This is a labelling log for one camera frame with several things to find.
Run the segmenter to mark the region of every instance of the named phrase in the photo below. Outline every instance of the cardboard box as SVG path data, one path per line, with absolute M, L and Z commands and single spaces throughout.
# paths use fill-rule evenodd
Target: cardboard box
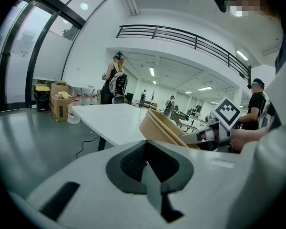
M 56 85 L 52 83 L 50 92 L 50 110 L 57 122 L 67 120 L 68 105 L 72 102 L 72 99 L 63 99 L 55 96 L 58 92 L 62 91 L 70 94 L 71 88 L 67 85 Z

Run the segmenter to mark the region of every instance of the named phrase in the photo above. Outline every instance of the black cable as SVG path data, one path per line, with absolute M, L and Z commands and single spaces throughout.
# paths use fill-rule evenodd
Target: black cable
M 91 140 L 91 141 L 83 141 L 82 142 L 82 144 L 83 143 L 90 143 L 90 142 L 93 142 L 96 138 L 94 138 L 93 140 Z

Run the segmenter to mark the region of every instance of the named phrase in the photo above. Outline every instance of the round ceiling light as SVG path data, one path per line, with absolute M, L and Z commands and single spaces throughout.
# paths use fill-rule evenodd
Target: round ceiling light
M 83 3 L 81 4 L 81 9 L 82 9 L 82 10 L 87 10 L 88 8 L 89 8 L 89 6 L 88 6 L 87 3 L 84 3 L 84 2 L 83 2 Z
M 242 17 L 243 11 L 241 6 L 230 6 L 230 12 L 236 17 Z

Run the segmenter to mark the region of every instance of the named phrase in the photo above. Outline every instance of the railing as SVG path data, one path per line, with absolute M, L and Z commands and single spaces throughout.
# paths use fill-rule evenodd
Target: railing
M 234 55 L 216 43 L 196 34 L 176 28 L 159 25 L 122 25 L 118 37 L 151 37 L 151 39 L 172 40 L 203 51 L 224 62 L 228 67 L 251 82 L 251 67 L 245 66 Z

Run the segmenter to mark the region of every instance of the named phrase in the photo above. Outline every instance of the trash can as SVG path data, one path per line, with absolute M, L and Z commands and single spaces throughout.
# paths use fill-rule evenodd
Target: trash can
M 36 85 L 34 90 L 34 97 L 36 99 L 37 111 L 49 110 L 49 96 L 50 88 L 46 85 Z

